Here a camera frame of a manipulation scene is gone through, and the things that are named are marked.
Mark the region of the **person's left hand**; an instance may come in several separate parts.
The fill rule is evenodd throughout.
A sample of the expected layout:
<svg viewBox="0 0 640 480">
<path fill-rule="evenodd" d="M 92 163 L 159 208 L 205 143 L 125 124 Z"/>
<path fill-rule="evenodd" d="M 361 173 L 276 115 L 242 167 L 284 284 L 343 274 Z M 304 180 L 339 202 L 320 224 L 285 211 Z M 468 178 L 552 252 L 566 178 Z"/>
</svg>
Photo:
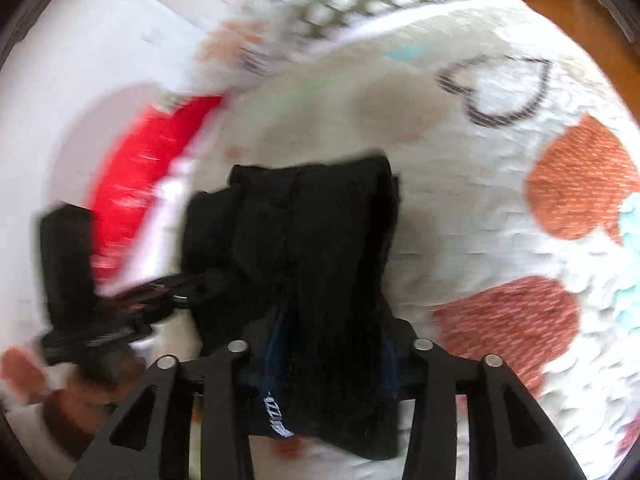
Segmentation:
<svg viewBox="0 0 640 480">
<path fill-rule="evenodd" d="M 130 349 L 116 359 L 116 364 L 120 365 L 116 382 L 93 380 L 74 367 L 66 375 L 64 386 L 54 390 L 32 354 L 10 347 L 1 353 L 1 379 L 23 399 L 49 405 L 64 428 L 91 439 L 106 423 L 110 409 L 126 398 L 145 370 L 145 362 Z"/>
</svg>

